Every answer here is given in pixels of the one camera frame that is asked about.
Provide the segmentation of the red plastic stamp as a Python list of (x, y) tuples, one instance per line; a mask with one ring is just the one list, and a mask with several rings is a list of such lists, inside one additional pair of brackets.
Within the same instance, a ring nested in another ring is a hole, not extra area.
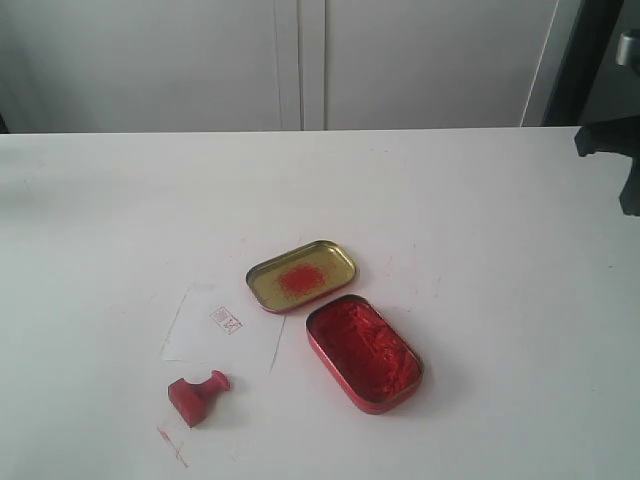
[(168, 398), (184, 422), (193, 428), (204, 421), (209, 405), (219, 394), (231, 390), (227, 376), (212, 370), (210, 377), (202, 383), (194, 384), (180, 378), (168, 386)]

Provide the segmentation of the white cabinet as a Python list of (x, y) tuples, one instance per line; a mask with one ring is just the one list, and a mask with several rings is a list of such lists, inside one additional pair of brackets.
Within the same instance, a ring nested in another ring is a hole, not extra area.
[(17, 133), (538, 126), (575, 1), (5, 1)]

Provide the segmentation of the white paper sheet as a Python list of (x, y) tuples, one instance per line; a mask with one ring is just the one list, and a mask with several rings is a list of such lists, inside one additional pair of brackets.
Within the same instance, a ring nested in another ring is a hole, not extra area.
[(192, 284), (161, 347), (165, 361), (258, 377), (277, 356), (286, 317), (262, 309), (243, 287)]

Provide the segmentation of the gold tin lid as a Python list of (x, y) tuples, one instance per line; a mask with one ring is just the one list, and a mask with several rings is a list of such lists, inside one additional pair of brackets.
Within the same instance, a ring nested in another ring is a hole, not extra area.
[(253, 266), (245, 282), (264, 310), (284, 314), (345, 287), (357, 273), (340, 245), (316, 240)]

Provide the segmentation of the red ink pad tin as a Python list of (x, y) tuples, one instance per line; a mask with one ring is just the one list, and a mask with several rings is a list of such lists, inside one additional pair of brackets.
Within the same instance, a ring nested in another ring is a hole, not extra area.
[(422, 383), (420, 356), (362, 296), (344, 295), (314, 310), (306, 332), (321, 362), (367, 414), (390, 411)]

